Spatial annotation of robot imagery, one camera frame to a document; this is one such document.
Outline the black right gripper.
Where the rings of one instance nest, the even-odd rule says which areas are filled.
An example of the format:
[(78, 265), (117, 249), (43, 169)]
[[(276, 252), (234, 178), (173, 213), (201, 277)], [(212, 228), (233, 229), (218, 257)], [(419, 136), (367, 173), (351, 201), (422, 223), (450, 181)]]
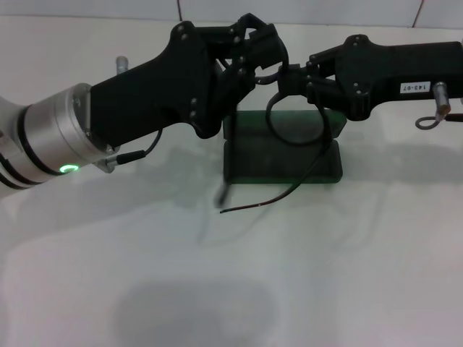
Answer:
[[(462, 97), (462, 44), (457, 41), (381, 46), (366, 35), (352, 35), (342, 46), (311, 55), (304, 66), (289, 63), (284, 44), (282, 52), (279, 92), (303, 96), (349, 120), (368, 119), (382, 103), (430, 100), (438, 82), (446, 84), (450, 98)], [(320, 79), (333, 75), (336, 83)]]

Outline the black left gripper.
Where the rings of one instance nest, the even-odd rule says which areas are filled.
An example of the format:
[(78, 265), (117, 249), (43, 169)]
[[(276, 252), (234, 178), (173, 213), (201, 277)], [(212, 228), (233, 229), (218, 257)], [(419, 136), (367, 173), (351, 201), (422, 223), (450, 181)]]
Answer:
[(207, 139), (255, 89), (257, 67), (244, 54), (213, 63), (198, 28), (182, 22), (159, 56), (91, 87), (90, 130), (112, 147), (179, 123)]

